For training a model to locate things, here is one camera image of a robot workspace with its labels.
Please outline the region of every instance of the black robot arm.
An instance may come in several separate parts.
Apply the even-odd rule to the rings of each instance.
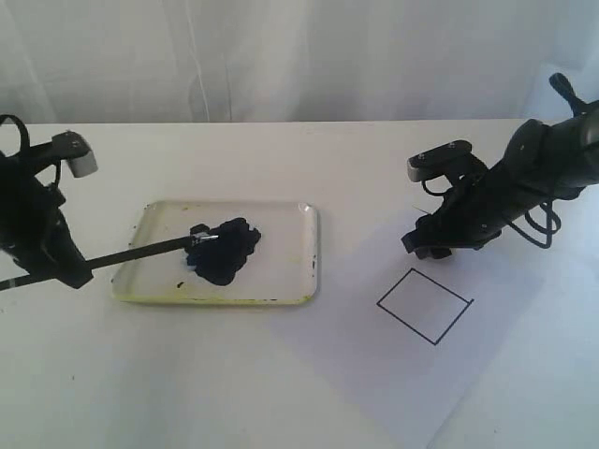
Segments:
[[[568,102],[574,117],[552,126],[529,120],[516,131],[494,167],[487,169],[464,140],[408,160],[410,179],[422,182],[429,194],[443,197],[435,213],[420,217],[416,229],[403,236],[408,253],[443,258],[451,255],[451,248],[478,250],[499,237],[504,226],[536,246],[551,246],[561,227],[553,201],[577,198],[586,186],[599,183],[599,101],[587,104],[577,98],[562,74],[554,74],[549,82]],[[431,192],[426,181],[440,176],[451,187]],[[537,206],[546,213],[544,225],[530,215]],[[522,215],[545,241],[513,223]]]

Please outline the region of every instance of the white table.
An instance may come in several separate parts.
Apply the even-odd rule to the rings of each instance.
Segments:
[[[33,125],[71,128],[100,171],[61,184],[87,257],[122,250],[160,198],[304,200],[320,211],[322,266],[397,210],[437,204],[407,157],[456,138],[491,165],[519,121]],[[14,139],[0,134],[0,149]],[[599,417],[599,187],[561,203],[542,251],[492,244],[547,276],[542,294],[447,420],[433,448],[592,447]],[[143,307],[110,298],[115,268],[80,291],[0,294],[1,447],[394,447],[377,423],[264,326],[277,309]],[[0,263],[4,277],[19,271]]]

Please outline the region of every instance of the white backdrop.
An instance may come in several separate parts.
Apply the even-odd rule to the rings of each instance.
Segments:
[[[599,96],[598,8],[593,0],[0,0],[0,105],[30,123],[555,115],[545,87],[553,68]]]

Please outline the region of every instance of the black square outline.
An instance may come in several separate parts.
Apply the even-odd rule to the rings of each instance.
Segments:
[[[397,288],[397,286],[402,283],[402,281],[408,277],[408,275],[411,273],[417,273],[420,276],[422,276],[425,279],[428,279],[429,281],[431,281],[432,283],[434,283],[435,285],[443,288],[446,292],[450,293],[451,295],[453,295],[454,297],[456,297],[457,299],[459,299],[460,301],[463,301],[466,303],[466,305],[464,306],[464,308],[460,311],[460,313],[458,313],[458,316],[456,316],[453,321],[449,324],[449,326],[447,327],[446,330],[443,331],[443,333],[441,334],[441,336],[437,339],[437,340],[431,340],[430,338],[428,338],[426,335],[424,335],[423,333],[421,333],[420,331],[418,331],[417,329],[415,329],[414,327],[408,325],[405,321],[403,321],[402,318],[400,318],[399,316],[397,316],[395,313],[393,313],[392,311],[390,311],[389,309],[387,309],[385,306],[383,306],[383,300],[389,296],[389,294],[395,290]],[[407,273],[405,273],[401,279],[398,280],[398,282],[393,285],[388,292],[386,292],[383,297],[381,297],[377,302],[376,305],[378,307],[380,307],[381,309],[383,309],[384,311],[386,311],[389,315],[391,315],[392,317],[394,317],[395,319],[399,320],[404,326],[406,326],[407,328],[409,328],[410,330],[414,331],[417,333],[417,335],[419,335],[420,337],[422,337],[424,340],[428,341],[430,344],[432,344],[433,346],[436,346],[437,344],[439,344],[439,341],[441,341],[443,339],[443,337],[447,334],[447,332],[449,332],[449,329],[451,329],[451,327],[453,327],[453,325],[455,325],[458,320],[460,319],[460,317],[462,315],[464,315],[464,312],[470,307],[470,305],[475,302],[473,299],[471,299],[470,301],[467,301],[466,299],[464,299],[463,297],[461,297],[460,295],[458,295],[455,292],[452,292],[451,290],[449,290],[447,287],[445,287],[444,285],[441,285],[440,283],[438,283],[436,280],[431,279],[429,276],[427,276],[426,274],[418,271],[415,268],[410,268],[408,270]]]

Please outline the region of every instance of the paint tray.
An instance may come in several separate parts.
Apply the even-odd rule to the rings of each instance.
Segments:
[[[316,210],[297,202],[158,201],[139,222],[131,247],[189,235],[243,217],[262,239],[230,285],[209,283],[185,264],[184,250],[124,263],[114,297],[129,302],[196,305],[291,305],[312,297],[318,283]]]

